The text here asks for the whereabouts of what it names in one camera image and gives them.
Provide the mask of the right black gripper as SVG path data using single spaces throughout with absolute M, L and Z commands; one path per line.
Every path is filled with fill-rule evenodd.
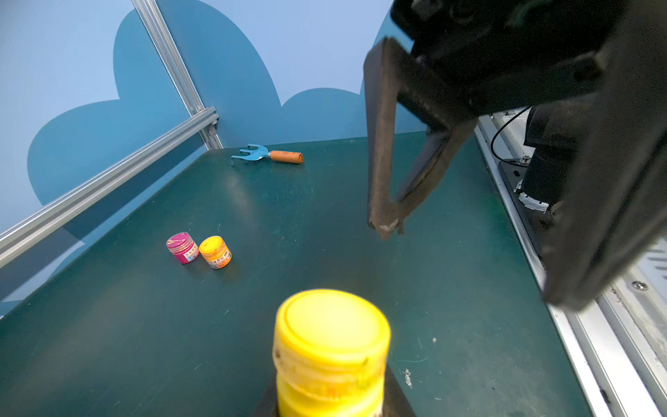
M 624 13 L 623 1 L 393 2 L 390 16 L 413 41 L 412 56 L 383 38 L 364 62 L 368 225 L 383 239 L 403 233 L 474 133 L 472 109 L 495 113 L 597 90 L 606 72 L 600 54 Z

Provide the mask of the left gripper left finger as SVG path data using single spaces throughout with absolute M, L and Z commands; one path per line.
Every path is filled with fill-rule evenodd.
M 278 396 L 276 388 L 276 378 L 274 377 L 266 391 L 262 395 L 255 411 L 252 413 L 253 417 L 278 417 Z

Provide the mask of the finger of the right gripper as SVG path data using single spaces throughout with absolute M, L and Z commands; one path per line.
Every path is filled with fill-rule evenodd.
M 632 1 L 545 257 L 545 301 L 585 308 L 665 230 L 666 3 Z

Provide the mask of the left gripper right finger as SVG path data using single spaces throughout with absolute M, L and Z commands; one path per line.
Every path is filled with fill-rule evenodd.
M 385 372 L 382 416 L 416 417 L 415 411 L 390 368 L 387 368 Z

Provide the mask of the magenta paint jar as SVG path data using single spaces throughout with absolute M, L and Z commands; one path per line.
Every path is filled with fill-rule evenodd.
M 192 236 L 188 232 L 175 234 L 166 241 L 168 251 L 181 264 L 188 264 L 196 260 L 200 250 Z

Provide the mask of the blue garden fork toy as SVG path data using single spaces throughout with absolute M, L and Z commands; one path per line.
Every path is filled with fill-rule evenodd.
M 302 164 L 304 157 L 300 152 L 269 150 L 263 145 L 249 144 L 248 147 L 239 150 L 239 155 L 231 156 L 231 163 L 235 160 L 258 162 L 262 159 L 270 159 L 278 163 Z

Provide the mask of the aluminium frame right post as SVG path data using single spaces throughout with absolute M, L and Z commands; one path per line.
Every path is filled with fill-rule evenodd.
M 189 116 L 195 116 L 204 111 L 204 103 L 157 2 L 132 0 L 132 3 L 187 113 Z

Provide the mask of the aluminium frame back bar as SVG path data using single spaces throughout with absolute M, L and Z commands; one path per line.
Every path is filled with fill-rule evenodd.
M 1 234 L 1 265 L 14 261 L 183 142 L 216 124 L 218 118 L 214 107 L 196 113 L 119 163 L 7 229 Z

